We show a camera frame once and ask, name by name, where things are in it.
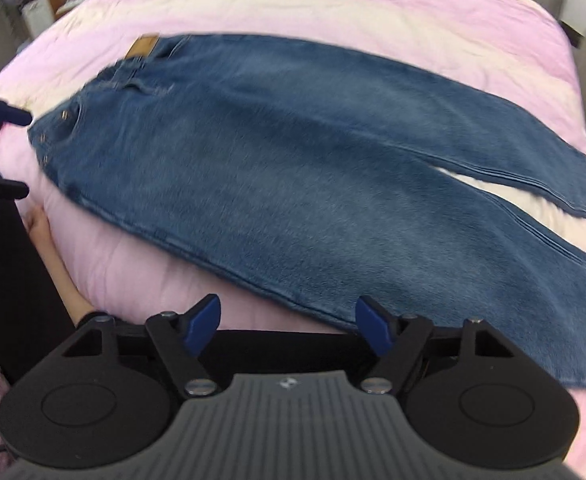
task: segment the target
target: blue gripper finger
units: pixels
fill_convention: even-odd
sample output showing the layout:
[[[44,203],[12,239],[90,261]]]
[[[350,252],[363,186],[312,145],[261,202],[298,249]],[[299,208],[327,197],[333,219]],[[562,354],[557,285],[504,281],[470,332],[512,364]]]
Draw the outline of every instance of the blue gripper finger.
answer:
[[[378,357],[386,354],[397,338],[397,319],[369,296],[360,296],[355,304],[355,323]]]
[[[182,345],[197,357],[209,344],[219,326],[222,306],[217,294],[208,294],[185,314],[180,316]]]
[[[0,123],[11,123],[16,126],[28,126],[33,121],[33,116],[26,110],[9,106],[0,101]]]

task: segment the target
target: brown leather patch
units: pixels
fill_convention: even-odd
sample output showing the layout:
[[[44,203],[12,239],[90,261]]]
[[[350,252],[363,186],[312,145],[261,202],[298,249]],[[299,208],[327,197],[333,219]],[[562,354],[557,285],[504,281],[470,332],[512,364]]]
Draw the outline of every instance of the brown leather patch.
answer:
[[[131,57],[147,57],[149,54],[151,54],[151,51],[153,50],[153,47],[159,38],[160,37],[156,34],[153,36],[142,36],[137,38],[124,59],[130,59]]]

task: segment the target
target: bed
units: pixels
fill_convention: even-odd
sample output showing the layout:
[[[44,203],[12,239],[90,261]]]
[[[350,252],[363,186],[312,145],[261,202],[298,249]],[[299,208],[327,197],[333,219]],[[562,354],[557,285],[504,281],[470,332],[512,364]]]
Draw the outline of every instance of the bed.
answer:
[[[544,8],[532,0],[87,0],[0,73],[0,97],[39,117],[123,57],[146,33],[272,34],[401,60],[501,96],[586,154],[570,45],[553,18],[561,1],[550,0]],[[41,173],[23,128],[1,131],[0,171],[30,186],[30,196],[19,203],[22,214],[33,204],[44,205],[71,277],[97,308],[142,322],[163,310],[183,312],[216,292],[224,329],[334,330],[73,205]],[[521,190],[457,178],[509,200],[586,251],[586,220]],[[567,464],[586,478],[586,390],[571,393],[582,421]]]

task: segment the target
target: human hand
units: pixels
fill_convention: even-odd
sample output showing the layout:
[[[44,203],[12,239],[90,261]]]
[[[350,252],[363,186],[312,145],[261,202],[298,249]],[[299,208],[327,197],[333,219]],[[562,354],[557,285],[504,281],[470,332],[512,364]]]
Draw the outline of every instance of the human hand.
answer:
[[[49,219],[41,206],[34,206],[27,213],[25,223],[26,231],[29,233],[29,238],[36,248],[53,245]]]

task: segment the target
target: white cabinet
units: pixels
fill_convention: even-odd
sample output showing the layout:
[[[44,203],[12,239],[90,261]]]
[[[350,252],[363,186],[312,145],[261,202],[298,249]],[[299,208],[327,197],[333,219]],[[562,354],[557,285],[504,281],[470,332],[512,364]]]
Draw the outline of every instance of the white cabinet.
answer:
[[[22,8],[22,15],[33,39],[47,30],[55,17],[49,0],[33,0]]]

